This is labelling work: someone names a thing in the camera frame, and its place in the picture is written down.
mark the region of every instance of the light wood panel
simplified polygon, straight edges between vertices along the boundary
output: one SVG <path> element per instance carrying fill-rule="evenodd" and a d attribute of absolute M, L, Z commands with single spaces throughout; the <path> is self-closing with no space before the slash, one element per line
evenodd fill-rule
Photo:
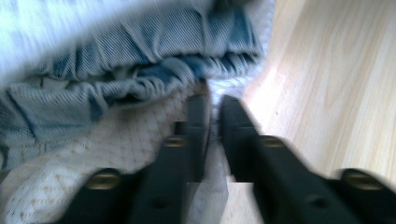
<path fill-rule="evenodd" d="M 277 0 L 270 51 L 244 101 L 313 170 L 396 184 L 396 1 Z"/>

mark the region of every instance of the wooden surface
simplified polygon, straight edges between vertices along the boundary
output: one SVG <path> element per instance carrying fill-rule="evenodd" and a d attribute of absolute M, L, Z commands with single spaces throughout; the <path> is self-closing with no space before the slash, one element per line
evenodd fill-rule
<path fill-rule="evenodd" d="M 396 184 L 396 1 L 277 0 L 266 63 L 244 99 L 263 133 Z"/>

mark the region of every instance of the brass screw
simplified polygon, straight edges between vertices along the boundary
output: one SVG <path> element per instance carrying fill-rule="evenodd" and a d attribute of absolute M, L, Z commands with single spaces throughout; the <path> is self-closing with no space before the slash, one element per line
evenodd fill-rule
<path fill-rule="evenodd" d="M 120 183 L 120 177 L 111 173 L 103 173 L 91 177 L 85 184 L 87 189 L 114 189 Z"/>
<path fill-rule="evenodd" d="M 345 177 L 345 181 L 356 189 L 379 190 L 384 188 L 376 179 L 364 174 L 348 174 Z"/>
<path fill-rule="evenodd" d="M 266 147 L 283 147 L 283 143 L 274 137 L 268 137 L 265 136 L 264 138 L 262 138 L 262 143 L 266 146 Z"/>
<path fill-rule="evenodd" d="M 180 137 L 170 137 L 165 140 L 163 143 L 166 147 L 184 147 L 187 142 L 184 138 Z"/>

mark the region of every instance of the wooden floor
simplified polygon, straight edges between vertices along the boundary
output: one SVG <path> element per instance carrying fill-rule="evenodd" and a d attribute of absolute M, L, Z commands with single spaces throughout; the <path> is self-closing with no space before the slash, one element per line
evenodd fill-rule
<path fill-rule="evenodd" d="M 396 1 L 277 0 L 266 61 L 244 99 L 263 133 L 396 185 Z"/>

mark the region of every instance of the blue fabric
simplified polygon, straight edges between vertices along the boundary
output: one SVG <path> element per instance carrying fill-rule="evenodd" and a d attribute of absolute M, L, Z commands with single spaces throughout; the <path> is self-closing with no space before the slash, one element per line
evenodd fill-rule
<path fill-rule="evenodd" d="M 1 90 L 3 169 L 77 138 L 111 107 L 160 99 L 200 78 L 242 76 L 262 58 L 243 9 L 180 2 L 125 14 L 76 43 Z"/>

